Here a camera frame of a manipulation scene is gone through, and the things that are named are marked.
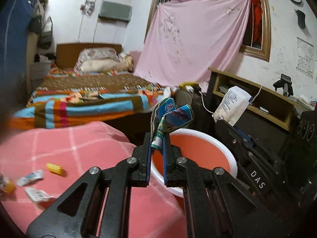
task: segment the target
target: small package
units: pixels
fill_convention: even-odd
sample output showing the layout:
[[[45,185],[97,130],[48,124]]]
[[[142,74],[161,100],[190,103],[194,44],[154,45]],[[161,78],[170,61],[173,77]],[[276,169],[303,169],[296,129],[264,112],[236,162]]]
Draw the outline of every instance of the small package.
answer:
[[[48,208],[56,200],[43,190],[37,190],[33,187],[26,187],[24,190],[31,201],[43,208]]]
[[[213,114],[215,122],[223,119],[234,126],[248,107],[250,99],[251,95],[243,89],[237,86],[229,88]]]
[[[2,174],[0,174],[0,191],[10,195],[14,190],[15,185],[13,184],[11,179],[4,177]]]
[[[55,174],[60,175],[60,176],[62,176],[64,174],[63,168],[59,165],[47,163],[46,167],[51,173],[55,173]]]
[[[17,182],[16,184],[20,187],[22,186],[25,186],[31,182],[34,182],[36,180],[40,180],[40,179],[43,179],[43,175],[44,175],[44,172],[43,170],[37,170],[35,171],[34,173],[31,173],[25,177],[21,177]]]

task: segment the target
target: yellow plastic item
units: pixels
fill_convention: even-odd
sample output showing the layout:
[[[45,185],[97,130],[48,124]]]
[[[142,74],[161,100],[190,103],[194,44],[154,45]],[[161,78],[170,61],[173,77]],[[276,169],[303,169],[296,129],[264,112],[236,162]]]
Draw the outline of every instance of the yellow plastic item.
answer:
[[[192,85],[198,85],[198,82],[182,82],[180,84],[180,88],[185,89],[185,86],[192,86]]]
[[[63,168],[61,166],[54,165],[54,164],[51,164],[51,163],[47,163],[46,167],[52,173],[55,173],[55,174],[58,174],[58,175],[62,175],[63,174]]]
[[[15,190],[15,185],[12,183],[12,181],[10,179],[8,179],[6,181],[4,192],[6,192],[7,194],[10,195],[14,190]]]

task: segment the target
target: bedside cabinet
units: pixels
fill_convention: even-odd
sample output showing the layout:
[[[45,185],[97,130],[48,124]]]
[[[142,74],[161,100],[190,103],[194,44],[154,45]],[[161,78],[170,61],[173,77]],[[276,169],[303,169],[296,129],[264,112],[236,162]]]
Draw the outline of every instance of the bedside cabinet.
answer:
[[[43,82],[44,77],[51,69],[51,61],[35,62],[31,64],[32,91],[36,90]]]

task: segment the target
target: red cloth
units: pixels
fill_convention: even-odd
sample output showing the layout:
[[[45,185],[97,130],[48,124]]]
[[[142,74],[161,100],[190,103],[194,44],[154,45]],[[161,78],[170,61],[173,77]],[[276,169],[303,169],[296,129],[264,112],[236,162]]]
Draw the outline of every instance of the red cloth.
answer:
[[[256,40],[262,44],[262,8],[261,0],[251,0],[253,6],[253,39],[254,43]],[[252,8],[250,8],[248,27],[252,30]]]

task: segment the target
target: hanging bag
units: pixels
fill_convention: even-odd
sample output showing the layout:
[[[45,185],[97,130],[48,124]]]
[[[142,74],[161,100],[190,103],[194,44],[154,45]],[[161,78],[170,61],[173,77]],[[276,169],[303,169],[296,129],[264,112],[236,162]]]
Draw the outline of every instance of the hanging bag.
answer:
[[[30,32],[34,32],[35,34],[39,35],[42,32],[42,15],[40,12],[40,6],[37,6],[37,10],[39,12],[39,14],[30,21],[30,24],[28,26],[28,30]]]
[[[51,17],[48,17],[43,31],[41,33],[41,36],[39,38],[39,42],[37,46],[42,49],[49,49],[52,45],[52,39],[53,39],[53,21]]]

